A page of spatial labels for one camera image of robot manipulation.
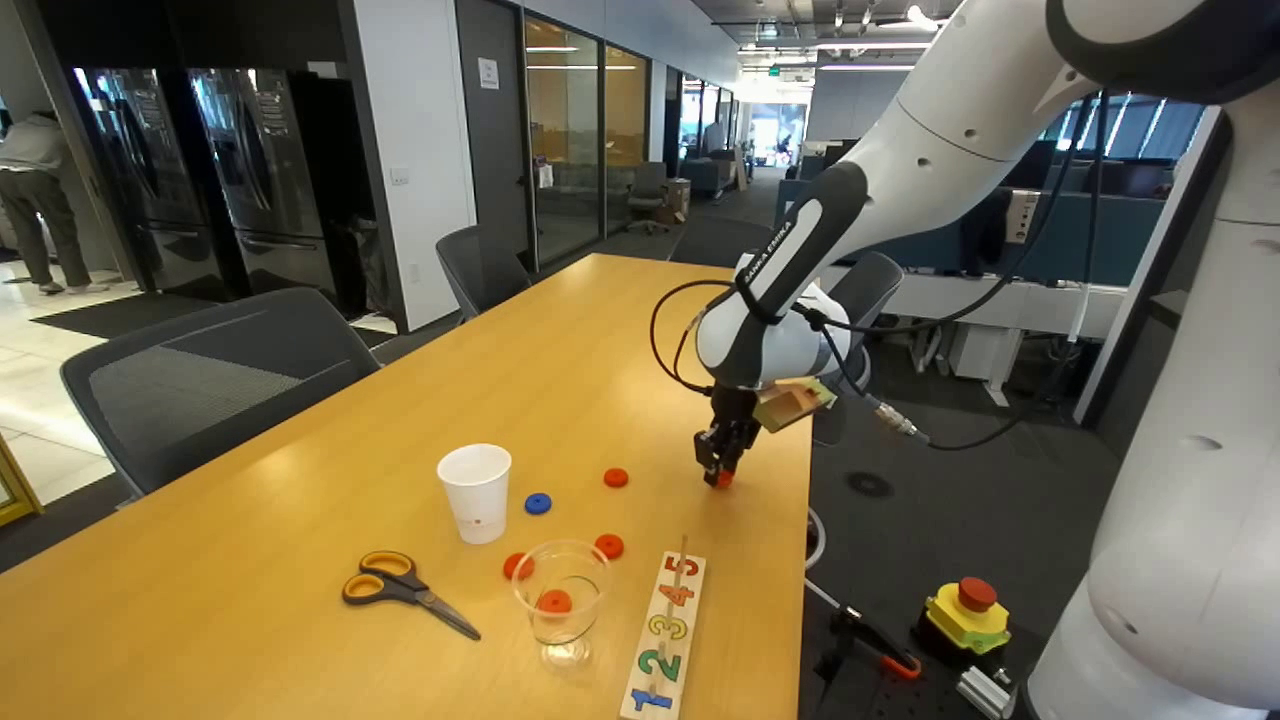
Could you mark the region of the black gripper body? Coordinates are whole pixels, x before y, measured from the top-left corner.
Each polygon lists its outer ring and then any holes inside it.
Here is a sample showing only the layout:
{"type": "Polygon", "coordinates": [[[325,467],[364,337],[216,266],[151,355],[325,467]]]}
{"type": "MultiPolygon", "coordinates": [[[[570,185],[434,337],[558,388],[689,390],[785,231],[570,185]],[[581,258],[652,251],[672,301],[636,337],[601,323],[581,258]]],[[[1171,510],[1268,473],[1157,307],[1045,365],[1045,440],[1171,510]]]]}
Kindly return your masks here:
{"type": "Polygon", "coordinates": [[[755,440],[755,395],[742,388],[710,390],[710,452],[720,461],[739,461],[755,440]]]}

